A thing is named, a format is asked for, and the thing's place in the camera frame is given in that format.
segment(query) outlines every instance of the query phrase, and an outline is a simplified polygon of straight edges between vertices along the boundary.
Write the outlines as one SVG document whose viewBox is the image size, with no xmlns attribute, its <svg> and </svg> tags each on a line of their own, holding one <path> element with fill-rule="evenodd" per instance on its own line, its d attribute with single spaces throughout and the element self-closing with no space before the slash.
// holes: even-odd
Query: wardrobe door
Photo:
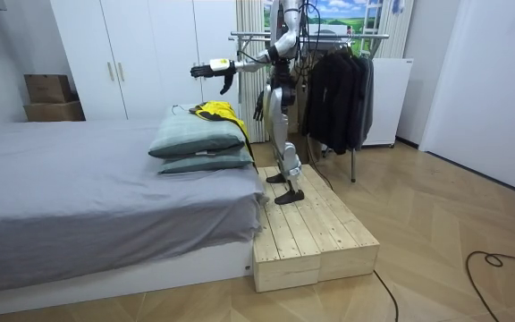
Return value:
<svg viewBox="0 0 515 322">
<path fill-rule="evenodd" d="M 164 106 L 201 103 L 201 80 L 190 76 L 198 65 L 192 1 L 150 0 L 149 7 Z"/>
<path fill-rule="evenodd" d="M 100 0 L 129 120 L 159 118 L 163 108 L 148 0 Z"/>
<path fill-rule="evenodd" d="M 210 59 L 216 58 L 236 60 L 235 42 L 228 40 L 230 32 L 237 30 L 235 0 L 194 1 L 194 13 L 200 64 L 209 64 Z M 224 95 L 220 95 L 223 87 L 224 77 L 203 79 L 204 101 L 229 102 L 239 115 L 237 74 L 230 90 Z"/>
<path fill-rule="evenodd" d="M 126 119 L 99 0 L 53 0 L 53 12 L 87 120 Z"/>
</svg>

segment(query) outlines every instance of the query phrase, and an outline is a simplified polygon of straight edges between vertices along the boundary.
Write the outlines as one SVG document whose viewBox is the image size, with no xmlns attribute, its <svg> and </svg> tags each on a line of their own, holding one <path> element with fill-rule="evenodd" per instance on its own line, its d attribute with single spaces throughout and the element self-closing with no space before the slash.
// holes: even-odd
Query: robot leg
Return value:
<svg viewBox="0 0 515 322">
<path fill-rule="evenodd" d="M 305 198 L 303 191 L 299 189 L 297 178 L 301 174 L 301 162 L 295 146 L 287 142 L 287 130 L 289 119 L 287 112 L 282 110 L 282 88 L 271 90 L 268 85 L 264 91 L 264 116 L 266 118 L 266 130 L 274 145 L 274 155 L 280 168 L 280 173 L 267 178 L 269 183 L 289 183 L 290 189 L 282 196 L 275 199 L 278 205 L 285 205 Z"/>
</svg>

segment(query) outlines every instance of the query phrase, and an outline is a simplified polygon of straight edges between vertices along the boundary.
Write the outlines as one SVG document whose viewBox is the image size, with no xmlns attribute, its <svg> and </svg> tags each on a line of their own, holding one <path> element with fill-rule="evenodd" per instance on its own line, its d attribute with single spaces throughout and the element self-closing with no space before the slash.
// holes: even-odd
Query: white door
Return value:
<svg viewBox="0 0 515 322">
<path fill-rule="evenodd" d="M 99 0 L 53 0 L 53 12 L 87 120 L 126 119 Z"/>
<path fill-rule="evenodd" d="M 160 118 L 162 85 L 148 0 L 100 0 L 129 120 Z"/>
<path fill-rule="evenodd" d="M 412 59 L 375 58 L 373 125 L 363 145 L 393 144 L 409 85 Z"/>
<path fill-rule="evenodd" d="M 191 0 L 152 0 L 148 5 L 162 81 L 162 105 L 168 108 L 201 103 L 201 80 L 190 76 L 190 68 L 198 64 Z"/>
<path fill-rule="evenodd" d="M 196 32 L 198 36 L 198 52 L 200 64 L 209 64 L 210 59 L 227 58 L 236 60 L 236 46 L 228 40 L 230 32 L 237 30 L 236 2 L 234 0 L 194 1 Z M 224 87 L 224 77 L 202 80 L 204 101 L 221 100 L 238 108 L 238 78 L 224 95 L 220 90 Z"/>
<path fill-rule="evenodd" d="M 460 2 L 420 147 L 515 187 L 515 1 L 491 4 Z"/>
</svg>

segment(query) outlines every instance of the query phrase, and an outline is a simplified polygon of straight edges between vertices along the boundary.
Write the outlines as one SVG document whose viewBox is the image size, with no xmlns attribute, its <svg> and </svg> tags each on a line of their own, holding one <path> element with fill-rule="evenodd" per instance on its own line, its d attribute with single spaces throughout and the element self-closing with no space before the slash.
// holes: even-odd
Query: yellow shirt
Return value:
<svg viewBox="0 0 515 322">
<path fill-rule="evenodd" d="M 244 124 L 242 120 L 236 117 L 236 114 L 233 112 L 233 108 L 230 103 L 207 101 L 191 108 L 190 112 L 207 121 L 230 121 L 238 125 L 240 130 L 243 132 L 243 136 L 246 138 L 246 148 L 248 149 L 249 154 L 254 159 L 254 161 L 256 160 L 251 150 L 251 146 L 249 145 L 249 135 L 248 129 L 246 129 L 246 124 Z"/>
</svg>

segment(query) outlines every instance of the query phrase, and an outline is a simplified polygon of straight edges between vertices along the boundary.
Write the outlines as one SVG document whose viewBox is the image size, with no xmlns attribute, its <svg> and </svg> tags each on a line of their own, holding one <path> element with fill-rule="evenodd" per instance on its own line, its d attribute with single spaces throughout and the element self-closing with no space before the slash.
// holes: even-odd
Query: wooden floor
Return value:
<svg viewBox="0 0 515 322">
<path fill-rule="evenodd" d="M 274 165 L 256 146 L 259 166 Z M 318 164 L 335 192 L 379 240 L 376 270 L 401 309 L 400 321 L 488 322 L 463 269 L 472 250 L 515 255 L 515 192 L 397 143 Z M 515 263 L 472 272 L 501 321 L 515 322 Z M 0 321 L 393 321 L 393 303 L 374 275 L 255 293 L 251 278 L 1 316 Z"/>
</svg>

